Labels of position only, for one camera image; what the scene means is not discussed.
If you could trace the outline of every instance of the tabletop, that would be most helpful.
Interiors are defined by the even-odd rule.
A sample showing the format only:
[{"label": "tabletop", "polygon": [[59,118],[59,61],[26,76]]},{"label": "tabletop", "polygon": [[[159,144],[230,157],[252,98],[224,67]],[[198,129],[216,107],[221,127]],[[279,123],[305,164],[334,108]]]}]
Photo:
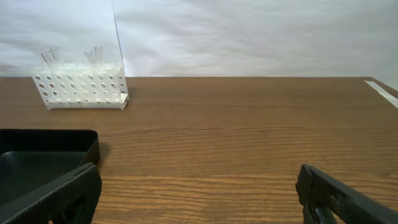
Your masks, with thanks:
[{"label": "tabletop", "polygon": [[364,80],[128,78],[121,111],[47,110],[0,78],[0,124],[98,132],[93,223],[302,223],[304,163],[398,210],[398,109]]}]

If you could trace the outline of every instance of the tape strip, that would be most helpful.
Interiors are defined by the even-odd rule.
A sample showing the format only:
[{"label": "tape strip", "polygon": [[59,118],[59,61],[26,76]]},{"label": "tape strip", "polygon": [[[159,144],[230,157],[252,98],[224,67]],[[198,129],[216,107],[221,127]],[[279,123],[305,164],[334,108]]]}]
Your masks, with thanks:
[{"label": "tape strip", "polygon": [[377,92],[379,92],[380,95],[382,95],[386,100],[388,100],[391,104],[393,104],[396,108],[398,108],[398,99],[393,97],[390,93],[388,93],[386,90],[381,88],[378,84],[375,82],[369,82],[365,81],[369,86],[374,88]]}]

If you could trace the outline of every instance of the test tube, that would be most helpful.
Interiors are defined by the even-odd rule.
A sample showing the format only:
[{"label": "test tube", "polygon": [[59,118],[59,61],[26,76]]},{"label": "test tube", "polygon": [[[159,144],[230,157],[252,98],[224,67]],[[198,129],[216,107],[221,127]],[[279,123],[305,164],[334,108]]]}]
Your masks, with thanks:
[{"label": "test tube", "polygon": [[49,67],[54,66],[55,60],[54,56],[51,54],[51,51],[46,50],[45,52],[42,52],[42,56]]},{"label": "test tube", "polygon": [[94,51],[95,51],[95,59],[97,64],[103,63],[104,51],[102,46],[94,47]]},{"label": "test tube", "polygon": [[92,51],[92,50],[86,51],[85,55],[86,55],[89,63],[91,64],[91,66],[96,66],[96,59],[95,59],[94,51]]},{"label": "test tube", "polygon": [[58,49],[59,49],[59,47],[53,47],[53,48],[50,49],[52,57],[54,58],[55,62],[59,62]]}]

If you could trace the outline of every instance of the perforated white rack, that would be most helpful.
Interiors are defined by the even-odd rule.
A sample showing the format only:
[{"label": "perforated white rack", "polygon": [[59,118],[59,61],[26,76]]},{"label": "perforated white rack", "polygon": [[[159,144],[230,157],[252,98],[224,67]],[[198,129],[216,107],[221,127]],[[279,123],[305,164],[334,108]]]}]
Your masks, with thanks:
[{"label": "perforated white rack", "polygon": [[116,63],[95,67],[84,63],[59,63],[31,70],[47,109],[119,108],[129,99],[124,68]]}]

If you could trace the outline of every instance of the white wall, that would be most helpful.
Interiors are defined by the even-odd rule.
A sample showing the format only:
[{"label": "white wall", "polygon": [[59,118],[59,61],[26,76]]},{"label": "white wall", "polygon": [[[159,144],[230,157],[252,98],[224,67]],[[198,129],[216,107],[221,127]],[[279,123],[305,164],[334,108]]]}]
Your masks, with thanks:
[{"label": "white wall", "polygon": [[[118,58],[111,3],[11,1],[0,7],[0,75],[28,76],[40,52],[103,45]],[[114,0],[129,76],[398,75],[395,0]]]}]

